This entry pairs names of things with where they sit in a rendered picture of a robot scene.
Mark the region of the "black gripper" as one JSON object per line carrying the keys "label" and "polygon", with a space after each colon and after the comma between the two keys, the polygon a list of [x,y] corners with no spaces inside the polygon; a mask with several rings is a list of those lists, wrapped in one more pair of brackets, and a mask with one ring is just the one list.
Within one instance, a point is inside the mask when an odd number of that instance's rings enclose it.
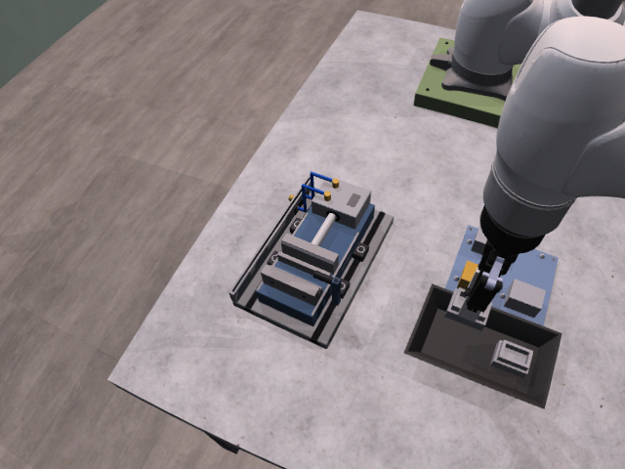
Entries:
{"label": "black gripper", "polygon": [[502,228],[489,216],[485,205],[480,214],[480,227],[487,242],[469,288],[465,289],[464,295],[467,297],[458,313],[458,317],[473,322],[502,290],[503,279],[500,276],[508,272],[519,254],[535,249],[545,236],[523,236]]}

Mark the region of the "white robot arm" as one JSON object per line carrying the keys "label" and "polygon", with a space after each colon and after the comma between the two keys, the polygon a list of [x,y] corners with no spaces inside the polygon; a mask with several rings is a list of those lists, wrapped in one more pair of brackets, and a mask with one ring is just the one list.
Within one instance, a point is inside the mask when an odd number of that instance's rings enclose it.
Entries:
{"label": "white robot arm", "polygon": [[505,101],[483,189],[502,228],[546,235],[577,197],[625,198],[623,1],[465,0],[431,55],[444,90]]}

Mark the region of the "orange rectangular block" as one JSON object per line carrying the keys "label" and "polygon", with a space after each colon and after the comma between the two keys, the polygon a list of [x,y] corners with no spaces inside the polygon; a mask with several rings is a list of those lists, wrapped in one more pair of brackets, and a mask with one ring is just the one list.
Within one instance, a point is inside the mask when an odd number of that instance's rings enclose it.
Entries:
{"label": "orange rectangular block", "polygon": [[463,270],[462,272],[457,288],[462,287],[463,289],[465,289],[466,287],[468,287],[477,267],[478,267],[478,264],[467,261],[464,267],[465,271]]}

